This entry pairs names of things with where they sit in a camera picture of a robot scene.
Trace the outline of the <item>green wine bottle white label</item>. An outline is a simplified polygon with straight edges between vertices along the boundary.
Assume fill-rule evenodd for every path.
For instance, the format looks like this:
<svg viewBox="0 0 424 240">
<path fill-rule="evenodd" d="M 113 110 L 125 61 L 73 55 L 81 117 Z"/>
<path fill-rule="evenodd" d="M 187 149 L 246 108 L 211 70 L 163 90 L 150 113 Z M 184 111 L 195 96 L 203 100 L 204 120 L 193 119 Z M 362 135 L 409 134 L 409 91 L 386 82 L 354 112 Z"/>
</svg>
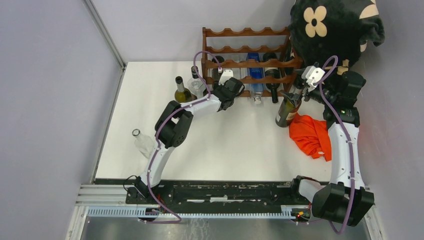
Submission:
<svg viewBox="0 0 424 240">
<path fill-rule="evenodd" d="M 267 52 L 262 56 L 263 62 L 267 62 L 271 59 L 277 59 L 277 55 L 274 52 Z M 281 74 L 280 70 L 277 67 L 264 67 L 263 68 L 264 76 L 270 76 L 274 79 L 280 79 Z M 280 83 L 266 83 L 265 84 L 268 90 L 271 93 L 271 101 L 273 104 L 276 104 L 279 102 L 278 100 L 278 88 L 280 87 Z"/>
</svg>

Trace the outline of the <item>blue square bottle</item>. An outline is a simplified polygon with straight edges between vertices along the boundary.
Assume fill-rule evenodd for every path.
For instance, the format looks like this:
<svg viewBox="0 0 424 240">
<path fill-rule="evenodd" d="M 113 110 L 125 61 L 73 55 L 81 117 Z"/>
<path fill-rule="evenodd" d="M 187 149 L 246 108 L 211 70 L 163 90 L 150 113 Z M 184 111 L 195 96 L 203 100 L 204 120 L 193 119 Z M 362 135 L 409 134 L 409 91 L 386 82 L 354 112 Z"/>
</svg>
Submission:
<svg viewBox="0 0 424 240">
<path fill-rule="evenodd" d="M 264 84 L 257 83 L 257 80 L 264 77 L 263 69 L 260 67 L 249 67 L 247 68 L 247 75 L 255 80 L 254 83 L 249 84 L 250 97 L 256 105 L 260 105 L 262 103 Z"/>
</svg>

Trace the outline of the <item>small clear glass bottle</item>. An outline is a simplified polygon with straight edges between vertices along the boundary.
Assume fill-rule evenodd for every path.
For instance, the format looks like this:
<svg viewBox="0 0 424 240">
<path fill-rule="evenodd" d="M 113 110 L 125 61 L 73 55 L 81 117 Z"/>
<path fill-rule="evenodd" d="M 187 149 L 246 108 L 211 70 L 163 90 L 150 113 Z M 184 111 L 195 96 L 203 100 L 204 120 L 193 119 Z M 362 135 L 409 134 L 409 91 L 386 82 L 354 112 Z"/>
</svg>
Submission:
<svg viewBox="0 0 424 240">
<path fill-rule="evenodd" d="M 229 58 L 233 60 L 235 63 L 241 62 L 241 58 L 239 54 L 230 54 Z M 231 68 L 231 70 L 233 71 L 233 77 L 238 80 L 243 79 L 246 76 L 244 68 L 235 67 L 235 68 Z"/>
</svg>

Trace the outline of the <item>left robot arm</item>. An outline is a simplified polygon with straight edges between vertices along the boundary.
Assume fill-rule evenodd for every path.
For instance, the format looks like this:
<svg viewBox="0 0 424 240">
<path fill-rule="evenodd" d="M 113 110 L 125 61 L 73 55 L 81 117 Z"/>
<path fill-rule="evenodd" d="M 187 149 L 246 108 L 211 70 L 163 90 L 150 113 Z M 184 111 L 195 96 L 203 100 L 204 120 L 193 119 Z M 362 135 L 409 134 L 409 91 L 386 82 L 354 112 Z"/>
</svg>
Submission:
<svg viewBox="0 0 424 240">
<path fill-rule="evenodd" d="M 154 187 L 159 185 L 172 152 L 187 139 L 193 120 L 227 110 L 244 88 L 239 79 L 231 77 L 224 85 L 200 99 L 187 103 L 172 100 L 168 103 L 156 122 L 155 142 L 147 166 L 135 184 L 140 200 L 145 204 L 156 200 L 157 190 Z"/>
</svg>

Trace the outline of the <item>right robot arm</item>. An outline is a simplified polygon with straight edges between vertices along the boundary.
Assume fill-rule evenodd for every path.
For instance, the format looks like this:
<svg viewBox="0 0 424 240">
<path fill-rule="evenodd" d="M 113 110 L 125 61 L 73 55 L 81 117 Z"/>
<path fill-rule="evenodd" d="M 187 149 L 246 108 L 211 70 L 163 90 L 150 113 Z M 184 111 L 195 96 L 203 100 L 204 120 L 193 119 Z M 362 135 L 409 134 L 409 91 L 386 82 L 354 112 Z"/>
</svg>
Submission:
<svg viewBox="0 0 424 240">
<path fill-rule="evenodd" d="M 375 202 L 362 180 L 357 144 L 360 116 L 355 103 L 365 84 L 354 71 L 334 74 L 305 96 L 324 105 L 323 120 L 300 115 L 296 108 L 286 118 L 289 137 L 301 151 L 331 163 L 327 185 L 299 175 L 291 182 L 289 199 L 295 204 L 308 200 L 313 217 L 343 227 L 356 226 Z"/>
</svg>

